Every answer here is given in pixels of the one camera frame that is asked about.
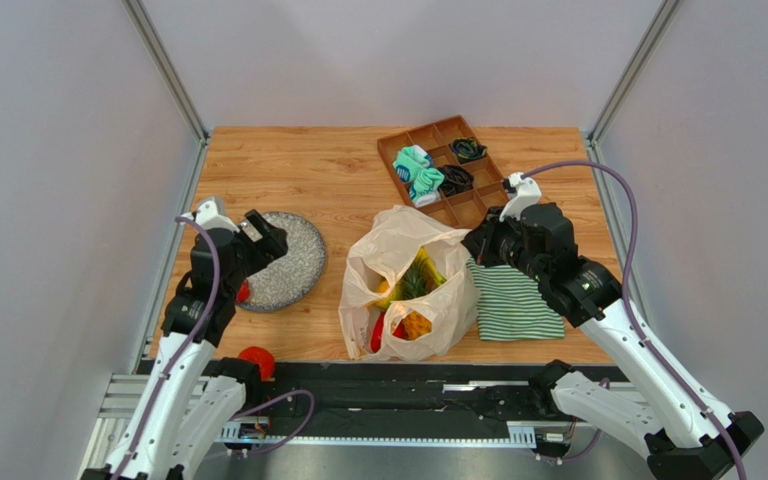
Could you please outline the small red orange fruit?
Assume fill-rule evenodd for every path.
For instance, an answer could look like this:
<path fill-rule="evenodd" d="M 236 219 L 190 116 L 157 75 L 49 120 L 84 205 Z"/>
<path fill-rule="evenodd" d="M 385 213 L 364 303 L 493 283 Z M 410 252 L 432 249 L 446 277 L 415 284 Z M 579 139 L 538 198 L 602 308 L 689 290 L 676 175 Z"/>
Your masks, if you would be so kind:
<path fill-rule="evenodd" d="M 250 298 L 251 292 L 250 292 L 250 284 L 248 280 L 245 280 L 241 285 L 240 288 L 236 294 L 236 302 L 243 304 Z"/>

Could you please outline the yellow banana bunch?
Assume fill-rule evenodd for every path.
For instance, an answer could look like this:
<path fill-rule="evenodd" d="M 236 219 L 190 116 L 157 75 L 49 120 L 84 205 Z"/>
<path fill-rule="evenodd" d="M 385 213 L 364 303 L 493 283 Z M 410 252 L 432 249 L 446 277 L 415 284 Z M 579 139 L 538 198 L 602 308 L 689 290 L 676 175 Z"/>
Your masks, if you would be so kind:
<path fill-rule="evenodd" d="M 436 264 L 431 259 L 424 247 L 421 247 L 412 263 L 425 282 L 426 289 L 431 291 L 443 285 L 447 279 L 438 271 Z"/>

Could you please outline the translucent beige plastic bag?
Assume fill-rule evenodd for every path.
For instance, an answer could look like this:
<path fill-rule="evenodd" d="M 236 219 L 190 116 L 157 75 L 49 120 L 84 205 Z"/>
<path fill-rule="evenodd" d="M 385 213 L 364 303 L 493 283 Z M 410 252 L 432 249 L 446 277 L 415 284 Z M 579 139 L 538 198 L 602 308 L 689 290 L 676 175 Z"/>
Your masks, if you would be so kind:
<path fill-rule="evenodd" d="M 479 292 L 467 267 L 469 254 L 461 241 L 466 231 L 448 227 L 407 206 L 378 213 L 372 229 L 349 250 L 338 316 L 350 358 L 361 361 L 418 362 L 445 355 L 477 319 Z M 382 279 L 398 283 L 424 247 L 447 279 L 425 296 L 392 303 L 384 312 L 381 349 L 370 350 L 373 328 L 381 310 L 372 303 L 383 297 Z M 432 323 L 432 331 L 416 340 L 399 339 L 393 330 L 416 311 Z"/>

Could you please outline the small pineapple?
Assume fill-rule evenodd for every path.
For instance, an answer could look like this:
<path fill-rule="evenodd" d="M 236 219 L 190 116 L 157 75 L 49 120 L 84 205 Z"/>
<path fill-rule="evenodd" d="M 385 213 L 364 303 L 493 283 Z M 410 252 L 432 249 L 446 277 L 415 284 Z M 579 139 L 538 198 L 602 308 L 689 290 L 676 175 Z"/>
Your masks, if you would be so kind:
<path fill-rule="evenodd" d="M 399 282 L 402 299 L 412 300 L 427 294 L 426 279 L 422 266 L 414 262 Z M 432 323 L 420 313 L 413 311 L 401 321 L 406 340 L 416 340 L 432 331 Z"/>

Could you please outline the red orange peach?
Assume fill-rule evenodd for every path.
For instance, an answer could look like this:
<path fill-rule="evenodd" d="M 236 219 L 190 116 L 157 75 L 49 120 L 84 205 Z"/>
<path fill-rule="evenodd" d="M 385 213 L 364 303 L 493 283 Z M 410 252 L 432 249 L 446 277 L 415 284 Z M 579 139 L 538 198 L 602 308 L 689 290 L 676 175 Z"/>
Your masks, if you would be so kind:
<path fill-rule="evenodd" d="M 259 346 L 247 347 L 239 352 L 237 358 L 257 365 L 262 381 L 267 381 L 273 377 L 276 368 L 276 360 L 265 348 Z"/>

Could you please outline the yellow green mango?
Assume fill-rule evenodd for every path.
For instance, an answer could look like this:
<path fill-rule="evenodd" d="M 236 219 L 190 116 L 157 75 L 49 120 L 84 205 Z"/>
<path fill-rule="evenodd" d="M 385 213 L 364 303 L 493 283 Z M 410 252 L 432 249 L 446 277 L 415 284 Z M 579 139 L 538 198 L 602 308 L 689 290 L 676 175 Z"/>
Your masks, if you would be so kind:
<path fill-rule="evenodd" d="M 383 297 L 374 301 L 372 305 L 382 312 L 386 312 L 393 302 L 399 301 L 402 295 L 401 285 L 399 283 L 391 285 L 386 279 L 381 280 L 376 291 Z"/>

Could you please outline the red bell pepper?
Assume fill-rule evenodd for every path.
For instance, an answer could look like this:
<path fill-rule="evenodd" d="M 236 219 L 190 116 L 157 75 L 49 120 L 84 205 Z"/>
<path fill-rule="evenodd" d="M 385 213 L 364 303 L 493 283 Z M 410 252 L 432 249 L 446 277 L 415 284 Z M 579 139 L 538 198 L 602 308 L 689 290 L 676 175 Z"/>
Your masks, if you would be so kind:
<path fill-rule="evenodd" d="M 382 344 L 382 337 L 383 337 L 383 331 L 384 331 L 384 318 L 385 313 L 382 312 L 373 328 L 371 340 L 370 340 L 370 350 L 372 353 L 377 353 L 381 349 Z M 404 328 L 404 325 L 400 323 L 392 332 L 392 335 L 399 339 L 406 339 L 407 333 Z"/>

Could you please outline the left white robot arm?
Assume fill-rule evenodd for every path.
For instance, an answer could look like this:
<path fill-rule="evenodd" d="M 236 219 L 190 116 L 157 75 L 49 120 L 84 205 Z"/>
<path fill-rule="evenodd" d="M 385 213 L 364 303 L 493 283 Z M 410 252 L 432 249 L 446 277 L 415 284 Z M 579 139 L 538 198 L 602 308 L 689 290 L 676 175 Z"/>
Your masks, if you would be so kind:
<path fill-rule="evenodd" d="M 246 213 L 259 234 L 253 240 L 216 205 L 205 203 L 178 217 L 195 243 L 190 269 L 167 304 L 162 336 L 145 389 L 119 443 L 85 479 L 191 479 L 221 428 L 246 402 L 246 389 L 261 381 L 260 367 L 224 358 L 189 404 L 213 359 L 248 277 L 288 252 L 287 233 L 258 211 Z"/>

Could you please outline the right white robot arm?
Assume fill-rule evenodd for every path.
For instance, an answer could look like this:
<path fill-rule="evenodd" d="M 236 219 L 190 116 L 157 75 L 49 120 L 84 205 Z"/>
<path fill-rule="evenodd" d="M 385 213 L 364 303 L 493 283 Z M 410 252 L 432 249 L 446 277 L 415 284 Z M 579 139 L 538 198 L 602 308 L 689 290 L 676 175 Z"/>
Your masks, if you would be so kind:
<path fill-rule="evenodd" d="M 491 207 L 463 245 L 482 267 L 510 266 L 542 299 L 606 352 L 643 397 L 638 404 L 554 360 L 530 383 L 554 410 L 584 420 L 635 450 L 657 479 L 719 479 L 764 433 L 704 388 L 647 326 L 605 266 L 582 256 L 572 222 L 554 203 L 520 217 Z"/>

